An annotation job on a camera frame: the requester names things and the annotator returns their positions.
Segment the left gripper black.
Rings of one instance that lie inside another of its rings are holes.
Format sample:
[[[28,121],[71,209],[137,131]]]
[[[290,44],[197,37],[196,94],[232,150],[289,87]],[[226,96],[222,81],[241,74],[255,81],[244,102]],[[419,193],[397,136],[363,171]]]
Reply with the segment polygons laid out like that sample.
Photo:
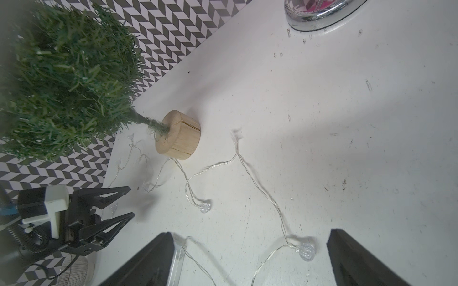
[[[63,245],[60,251],[88,256],[106,248],[134,217],[130,212],[101,221],[95,213],[127,195],[130,187],[82,188],[70,195],[69,208],[64,212]]]

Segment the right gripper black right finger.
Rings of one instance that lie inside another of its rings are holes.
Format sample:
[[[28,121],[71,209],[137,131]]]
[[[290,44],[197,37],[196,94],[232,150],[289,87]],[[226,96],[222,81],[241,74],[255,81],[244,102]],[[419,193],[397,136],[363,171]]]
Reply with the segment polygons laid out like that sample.
[[[408,285],[342,229],[331,230],[326,246],[338,286]]]

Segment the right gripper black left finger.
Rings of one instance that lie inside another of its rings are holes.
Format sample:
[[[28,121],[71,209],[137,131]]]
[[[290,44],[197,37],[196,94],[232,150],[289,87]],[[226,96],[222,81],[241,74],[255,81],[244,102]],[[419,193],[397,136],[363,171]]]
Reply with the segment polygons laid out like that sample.
[[[101,284],[103,286],[165,286],[168,283],[174,253],[172,234],[163,232]]]

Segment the small green christmas tree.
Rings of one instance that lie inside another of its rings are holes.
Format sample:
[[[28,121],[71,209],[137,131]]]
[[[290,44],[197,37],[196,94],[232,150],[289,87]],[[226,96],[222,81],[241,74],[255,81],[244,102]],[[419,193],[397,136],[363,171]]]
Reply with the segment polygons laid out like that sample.
[[[1,152],[23,163],[87,149],[132,123],[165,153],[184,115],[162,121],[132,105],[143,78],[134,35],[104,7],[93,11],[26,1],[8,22],[1,57]]]

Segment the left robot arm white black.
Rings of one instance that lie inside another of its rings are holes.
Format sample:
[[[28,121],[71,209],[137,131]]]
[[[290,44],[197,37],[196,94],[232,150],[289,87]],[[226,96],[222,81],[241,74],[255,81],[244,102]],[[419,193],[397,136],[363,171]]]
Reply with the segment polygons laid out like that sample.
[[[84,257],[106,248],[135,216],[102,220],[96,213],[130,192],[130,187],[65,185],[21,190],[16,200],[1,190],[1,281],[16,282],[25,270],[59,251]]]

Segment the clear battery box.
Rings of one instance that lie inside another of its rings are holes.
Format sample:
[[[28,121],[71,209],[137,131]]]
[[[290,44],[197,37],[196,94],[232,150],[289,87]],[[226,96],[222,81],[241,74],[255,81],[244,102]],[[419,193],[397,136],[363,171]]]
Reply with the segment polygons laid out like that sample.
[[[182,244],[174,242],[174,255],[172,257],[167,286],[179,286],[182,267],[186,256],[185,250]]]

